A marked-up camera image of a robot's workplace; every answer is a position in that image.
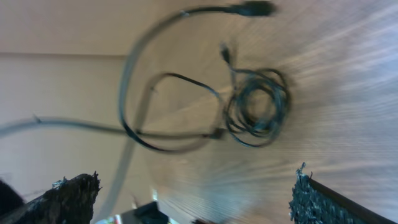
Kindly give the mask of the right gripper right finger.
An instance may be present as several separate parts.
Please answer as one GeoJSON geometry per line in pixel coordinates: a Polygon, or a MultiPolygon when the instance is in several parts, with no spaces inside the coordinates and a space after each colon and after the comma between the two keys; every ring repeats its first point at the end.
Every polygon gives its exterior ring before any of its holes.
{"type": "Polygon", "coordinates": [[[297,180],[289,202],[290,220],[295,224],[392,224],[390,219],[303,173],[305,166],[306,163],[303,163],[296,170],[297,180]]]}

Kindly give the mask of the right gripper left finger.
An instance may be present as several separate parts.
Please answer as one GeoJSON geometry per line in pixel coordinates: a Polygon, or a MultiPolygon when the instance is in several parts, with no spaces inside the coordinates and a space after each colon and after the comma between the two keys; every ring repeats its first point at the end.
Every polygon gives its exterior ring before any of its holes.
{"type": "Polygon", "coordinates": [[[1,181],[1,224],[90,223],[101,190],[98,174],[80,174],[55,182],[30,202],[1,181]]]}

